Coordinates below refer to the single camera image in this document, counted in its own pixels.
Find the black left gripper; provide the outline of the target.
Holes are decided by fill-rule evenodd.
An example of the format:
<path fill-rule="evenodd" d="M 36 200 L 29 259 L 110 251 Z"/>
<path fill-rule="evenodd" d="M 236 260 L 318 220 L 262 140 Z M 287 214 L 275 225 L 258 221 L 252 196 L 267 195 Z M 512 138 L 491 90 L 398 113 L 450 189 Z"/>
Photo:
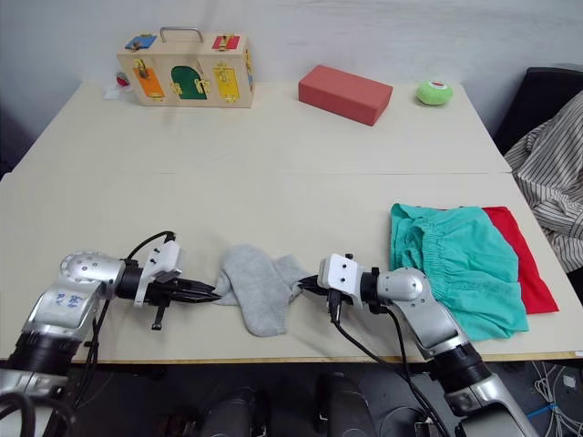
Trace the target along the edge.
<path fill-rule="evenodd" d="M 178 273 L 172 273 L 165 281 L 162 278 L 154 279 L 148 284 L 145 297 L 149 306 L 157 308 L 151 329 L 162 330 L 166 308 L 172 301 L 188 304 L 213 302 L 220 299 L 219 295 L 213 293 L 214 290 L 213 286 L 200 281 L 179 279 Z"/>

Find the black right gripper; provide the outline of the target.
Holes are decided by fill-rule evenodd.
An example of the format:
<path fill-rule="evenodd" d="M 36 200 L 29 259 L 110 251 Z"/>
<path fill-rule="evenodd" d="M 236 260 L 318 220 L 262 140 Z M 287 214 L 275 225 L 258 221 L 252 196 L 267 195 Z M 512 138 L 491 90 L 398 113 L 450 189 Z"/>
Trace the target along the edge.
<path fill-rule="evenodd" d="M 332 324 L 339 324 L 341 321 L 342 306 L 344 303 L 353 305 L 353 299 L 341 293 L 339 290 L 324 289 L 318 286 L 318 276 L 312 275 L 304 278 L 298 283 L 298 286 L 303 291 L 310 292 L 315 295 L 324 296 L 327 301 L 327 309 Z"/>

